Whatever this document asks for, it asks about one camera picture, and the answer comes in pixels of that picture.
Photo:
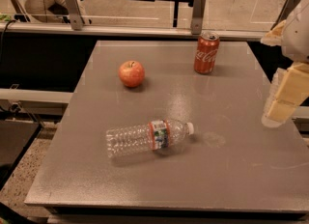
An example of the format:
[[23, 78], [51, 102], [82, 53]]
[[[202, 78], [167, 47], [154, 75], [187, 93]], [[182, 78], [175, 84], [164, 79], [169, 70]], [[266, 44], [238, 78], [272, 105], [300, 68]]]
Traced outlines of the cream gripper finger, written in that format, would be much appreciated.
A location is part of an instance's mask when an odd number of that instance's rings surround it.
[[283, 125], [309, 98], [309, 64], [294, 62], [286, 70], [278, 68], [273, 75], [266, 100], [262, 124]]
[[282, 20], [277, 25], [275, 25], [273, 29], [264, 34], [264, 36], [261, 38], [261, 43], [269, 46], [280, 45], [285, 24], [286, 21]]

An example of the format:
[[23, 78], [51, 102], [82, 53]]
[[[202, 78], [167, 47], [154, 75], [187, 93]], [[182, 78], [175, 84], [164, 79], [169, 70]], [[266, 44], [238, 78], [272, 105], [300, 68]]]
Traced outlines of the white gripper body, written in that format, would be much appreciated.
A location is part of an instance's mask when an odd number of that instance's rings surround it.
[[295, 62], [309, 59], [309, 0], [300, 0], [290, 12], [282, 32], [282, 54]]

